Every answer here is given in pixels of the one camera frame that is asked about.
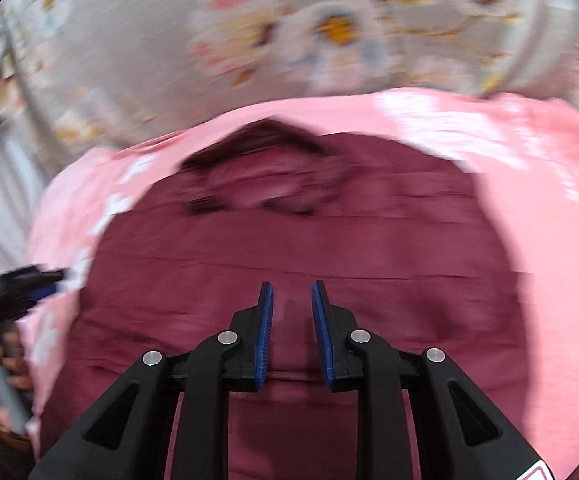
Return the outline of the person's left hand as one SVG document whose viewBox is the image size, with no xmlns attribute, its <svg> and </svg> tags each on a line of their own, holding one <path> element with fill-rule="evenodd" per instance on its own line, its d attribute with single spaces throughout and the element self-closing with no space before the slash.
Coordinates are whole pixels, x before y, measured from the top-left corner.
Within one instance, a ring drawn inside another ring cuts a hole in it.
<svg viewBox="0 0 579 480">
<path fill-rule="evenodd" d="M 13 326 L 3 334 L 0 344 L 0 429 L 23 437 L 29 415 L 18 406 L 18 395 L 34 388 L 25 358 L 20 331 Z"/>
</svg>

